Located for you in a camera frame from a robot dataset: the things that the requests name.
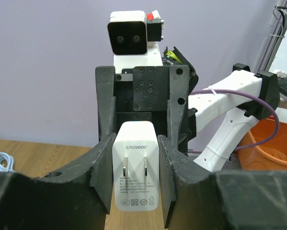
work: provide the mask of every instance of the usb cable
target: usb cable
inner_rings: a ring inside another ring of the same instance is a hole
[[[1,163],[2,161],[7,162],[7,166]],[[13,170],[14,159],[11,155],[7,154],[6,152],[0,152],[0,172],[14,172]]]

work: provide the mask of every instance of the screw hole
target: screw hole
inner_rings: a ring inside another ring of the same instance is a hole
[[[182,75],[183,74],[183,70],[182,69],[177,69],[176,70],[176,74],[177,75]]]
[[[185,104],[185,99],[180,97],[180,98],[177,100],[177,103],[180,104],[180,105]]]

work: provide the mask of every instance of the camera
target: camera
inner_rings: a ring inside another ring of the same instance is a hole
[[[161,40],[161,20],[148,20],[144,11],[112,12],[107,28],[116,55],[142,55],[148,41]]]

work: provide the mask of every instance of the red component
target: red component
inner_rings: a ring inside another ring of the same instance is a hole
[[[152,13],[149,13],[149,14],[148,14],[148,20],[153,20],[153,19],[154,19],[153,14],[152,14]]]

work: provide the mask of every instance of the camera lens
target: camera lens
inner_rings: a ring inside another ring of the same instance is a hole
[[[124,42],[124,38],[122,36],[118,36],[116,38],[116,40],[117,40],[118,43],[123,43]]]
[[[140,42],[140,37],[138,35],[133,36],[134,43]]]

